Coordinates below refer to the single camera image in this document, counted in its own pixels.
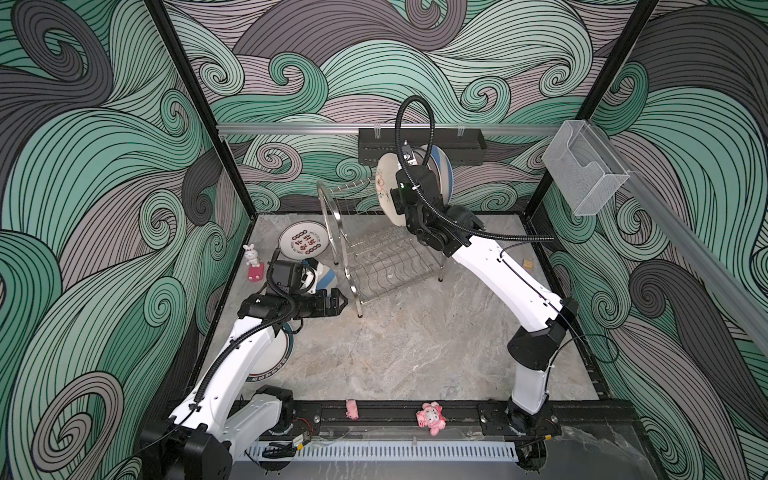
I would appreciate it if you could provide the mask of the blue striped plate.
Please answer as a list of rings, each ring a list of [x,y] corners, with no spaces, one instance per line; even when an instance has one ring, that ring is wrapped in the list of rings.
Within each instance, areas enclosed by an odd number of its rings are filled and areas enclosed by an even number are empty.
[[[432,147],[428,166],[438,178],[443,203],[449,204],[454,188],[453,167],[448,155],[437,145]]]
[[[317,281],[315,284],[315,290],[330,291],[338,286],[338,278],[333,269],[325,265],[319,264],[316,269]]]

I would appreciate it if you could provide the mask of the cream plate floral drawing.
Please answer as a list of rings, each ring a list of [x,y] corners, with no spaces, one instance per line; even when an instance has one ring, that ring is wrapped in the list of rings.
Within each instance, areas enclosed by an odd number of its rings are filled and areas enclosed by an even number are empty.
[[[395,153],[386,153],[378,161],[375,171],[375,187],[377,198],[381,210],[389,221],[397,227],[406,226],[404,214],[397,212],[392,196],[392,190],[398,192],[397,172],[400,170],[400,164]]]

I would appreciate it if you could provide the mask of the white plate green red rim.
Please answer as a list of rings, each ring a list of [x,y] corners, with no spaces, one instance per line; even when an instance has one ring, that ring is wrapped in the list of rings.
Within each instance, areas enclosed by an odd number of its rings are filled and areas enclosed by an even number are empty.
[[[285,366],[293,353],[293,349],[294,332],[290,325],[285,324],[275,335],[266,351],[258,358],[246,377],[246,381],[261,382],[275,375]]]

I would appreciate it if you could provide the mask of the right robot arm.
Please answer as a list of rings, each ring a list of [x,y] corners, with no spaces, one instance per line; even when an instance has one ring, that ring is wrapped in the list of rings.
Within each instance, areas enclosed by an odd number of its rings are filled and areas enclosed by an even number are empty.
[[[511,311],[520,327],[507,349],[516,362],[513,405],[529,415],[548,398],[550,369],[577,304],[536,281],[461,206],[443,202],[435,173],[423,165],[403,170],[378,166],[375,185],[382,210],[417,241],[455,260],[481,280]]]

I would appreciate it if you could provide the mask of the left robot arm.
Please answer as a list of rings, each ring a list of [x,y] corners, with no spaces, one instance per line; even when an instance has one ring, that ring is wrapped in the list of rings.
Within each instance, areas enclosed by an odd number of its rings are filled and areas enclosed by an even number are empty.
[[[148,424],[138,456],[144,479],[227,479],[237,455],[263,433],[284,428],[292,394],[268,388],[233,411],[247,377],[291,320],[340,315],[338,288],[309,294],[252,294],[240,305],[227,343],[169,418]]]

